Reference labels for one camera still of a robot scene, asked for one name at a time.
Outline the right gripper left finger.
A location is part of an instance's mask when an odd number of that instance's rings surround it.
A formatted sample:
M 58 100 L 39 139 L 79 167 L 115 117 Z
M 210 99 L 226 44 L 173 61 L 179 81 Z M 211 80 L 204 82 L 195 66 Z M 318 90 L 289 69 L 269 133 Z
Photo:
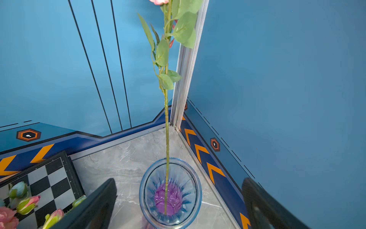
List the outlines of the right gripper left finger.
M 107 229 L 116 198 L 115 180 L 110 178 L 52 228 Z

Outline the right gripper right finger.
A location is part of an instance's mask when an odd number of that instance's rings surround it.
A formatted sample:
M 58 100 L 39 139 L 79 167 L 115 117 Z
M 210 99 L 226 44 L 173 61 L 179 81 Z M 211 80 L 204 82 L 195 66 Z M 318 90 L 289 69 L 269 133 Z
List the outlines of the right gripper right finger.
M 242 184 L 242 195 L 253 229 L 309 229 L 253 179 Z

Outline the bunch of pink flowers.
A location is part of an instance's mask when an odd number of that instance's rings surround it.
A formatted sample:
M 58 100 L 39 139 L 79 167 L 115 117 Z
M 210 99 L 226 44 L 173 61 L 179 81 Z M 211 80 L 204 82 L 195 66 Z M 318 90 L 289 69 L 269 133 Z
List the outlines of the bunch of pink flowers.
M 28 215 L 32 210 L 38 207 L 38 203 L 41 200 L 41 196 L 28 196 L 28 185 L 21 181 L 15 186 L 9 184 L 8 197 L 10 202 L 8 205 L 5 204 L 4 200 L 1 199 L 1 229 L 16 229 L 19 225 L 19 219 L 15 216 L 17 213 L 20 215 Z M 87 197 L 83 195 L 82 197 L 76 199 L 72 203 L 71 210 L 75 209 L 80 205 Z M 11 207 L 13 201 L 18 201 L 16 207 Z M 50 229 L 56 223 L 58 223 L 62 218 L 64 218 L 65 213 L 63 210 L 56 210 L 52 214 L 47 214 L 45 216 L 45 223 L 41 229 Z

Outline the pale pink carnation stem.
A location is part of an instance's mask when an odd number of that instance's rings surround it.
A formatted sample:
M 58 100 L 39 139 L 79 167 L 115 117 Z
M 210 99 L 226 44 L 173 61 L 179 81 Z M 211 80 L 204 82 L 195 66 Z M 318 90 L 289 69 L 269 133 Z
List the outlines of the pale pink carnation stem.
M 152 25 L 139 15 L 144 33 L 151 46 L 151 58 L 154 74 L 159 81 L 159 88 L 164 95 L 165 127 L 169 129 L 168 92 L 174 89 L 181 75 L 169 68 L 170 49 L 174 42 L 186 48 L 193 48 L 196 32 L 195 24 L 202 1 L 153 1 L 163 12 L 164 28 L 159 35 Z M 166 159 L 170 159 L 169 131 L 166 130 Z

